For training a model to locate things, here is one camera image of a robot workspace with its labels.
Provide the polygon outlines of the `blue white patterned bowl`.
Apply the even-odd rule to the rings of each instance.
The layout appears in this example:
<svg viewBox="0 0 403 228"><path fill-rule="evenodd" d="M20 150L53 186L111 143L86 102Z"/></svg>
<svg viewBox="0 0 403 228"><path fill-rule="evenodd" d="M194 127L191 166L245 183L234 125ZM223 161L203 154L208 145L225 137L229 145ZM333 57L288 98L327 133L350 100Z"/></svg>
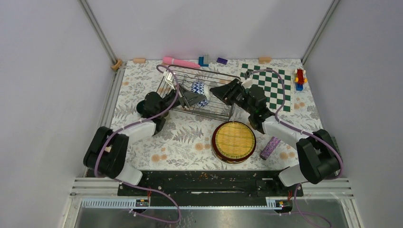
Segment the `blue white patterned bowl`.
<svg viewBox="0 0 403 228"><path fill-rule="evenodd" d="M204 108L211 100L210 88L201 81L194 81L191 85L191 91L200 95L204 95L205 99L200 101L196 106Z"/></svg>

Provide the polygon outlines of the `yellow woven bamboo tray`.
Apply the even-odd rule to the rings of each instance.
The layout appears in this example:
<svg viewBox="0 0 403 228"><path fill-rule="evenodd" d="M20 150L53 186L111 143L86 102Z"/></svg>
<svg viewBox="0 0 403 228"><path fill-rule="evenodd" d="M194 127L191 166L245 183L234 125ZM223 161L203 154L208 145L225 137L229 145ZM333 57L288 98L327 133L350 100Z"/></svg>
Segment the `yellow woven bamboo tray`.
<svg viewBox="0 0 403 228"><path fill-rule="evenodd" d="M255 135L245 124L228 122L221 126L215 136L218 152L229 159L247 157L255 150Z"/></svg>

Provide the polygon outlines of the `beige plate dark red rim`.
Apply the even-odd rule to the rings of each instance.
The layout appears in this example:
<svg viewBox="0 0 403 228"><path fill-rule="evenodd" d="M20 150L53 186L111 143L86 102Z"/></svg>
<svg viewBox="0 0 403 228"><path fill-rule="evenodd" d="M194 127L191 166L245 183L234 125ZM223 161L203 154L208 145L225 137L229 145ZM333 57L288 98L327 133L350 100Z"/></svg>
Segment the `beige plate dark red rim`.
<svg viewBox="0 0 403 228"><path fill-rule="evenodd" d="M213 154L227 164L246 161L257 146L254 132L246 124L228 121L220 124L213 132L211 147Z"/></svg>

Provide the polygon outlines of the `dark green mug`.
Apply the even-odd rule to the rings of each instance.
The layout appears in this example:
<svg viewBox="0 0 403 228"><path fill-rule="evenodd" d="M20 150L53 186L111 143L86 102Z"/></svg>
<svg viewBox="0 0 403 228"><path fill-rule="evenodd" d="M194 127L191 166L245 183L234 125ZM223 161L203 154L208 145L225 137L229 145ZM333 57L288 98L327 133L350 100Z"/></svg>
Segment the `dark green mug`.
<svg viewBox="0 0 403 228"><path fill-rule="evenodd" d="M140 114L140 116L142 118L147 118L148 117L148 113L147 113L147 110L145 108L145 100L140 101L136 105L136 111Z"/></svg>

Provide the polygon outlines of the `mint green flower plate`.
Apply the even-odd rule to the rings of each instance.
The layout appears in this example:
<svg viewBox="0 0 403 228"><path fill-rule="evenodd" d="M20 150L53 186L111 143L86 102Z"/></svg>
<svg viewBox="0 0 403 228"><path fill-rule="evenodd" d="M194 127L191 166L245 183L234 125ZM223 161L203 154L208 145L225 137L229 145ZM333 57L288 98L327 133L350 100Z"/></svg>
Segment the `mint green flower plate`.
<svg viewBox="0 0 403 228"><path fill-rule="evenodd" d="M212 153L218 160L220 160L222 163L225 164L229 164L229 165L238 165L241 164L243 162L245 162L249 157L244 157L244 158L240 158L240 159L232 159L232 158L227 158L225 156L223 156L220 153L217 152L213 152Z"/></svg>

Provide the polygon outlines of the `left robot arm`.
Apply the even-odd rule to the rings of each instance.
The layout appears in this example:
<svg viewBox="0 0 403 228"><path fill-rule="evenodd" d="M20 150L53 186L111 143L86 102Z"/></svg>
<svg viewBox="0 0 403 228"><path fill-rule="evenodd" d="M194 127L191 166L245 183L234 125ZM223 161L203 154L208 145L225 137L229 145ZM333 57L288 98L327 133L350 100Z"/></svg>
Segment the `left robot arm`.
<svg viewBox="0 0 403 228"><path fill-rule="evenodd" d="M135 195L144 194L147 191L147 183L142 179L142 172L125 161L128 145L159 133L169 110L180 105L193 106L209 102L210 99L211 94L206 85L192 91L181 86L179 90L171 90L165 97L161 97L157 92L149 92L138 104L141 115L138 122L115 131L105 126L97 129L84 155L83 164L93 169L97 175L128 183L129 189Z"/></svg>

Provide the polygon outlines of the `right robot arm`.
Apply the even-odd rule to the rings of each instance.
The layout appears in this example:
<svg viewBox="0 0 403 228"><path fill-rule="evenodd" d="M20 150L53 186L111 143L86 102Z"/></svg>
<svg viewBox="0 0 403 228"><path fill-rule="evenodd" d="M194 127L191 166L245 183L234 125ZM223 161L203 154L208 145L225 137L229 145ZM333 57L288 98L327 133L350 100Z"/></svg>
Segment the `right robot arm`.
<svg viewBox="0 0 403 228"><path fill-rule="evenodd" d="M336 171L341 172L343 162L329 133L323 129L316 132L298 129L279 119L267 108L263 88L252 85L246 90L239 80L210 88L210 93L227 105L237 105L249 113L253 129L268 134L292 146L297 151L298 164L283 169L272 183L273 191L286 195L295 184L317 184Z"/></svg>

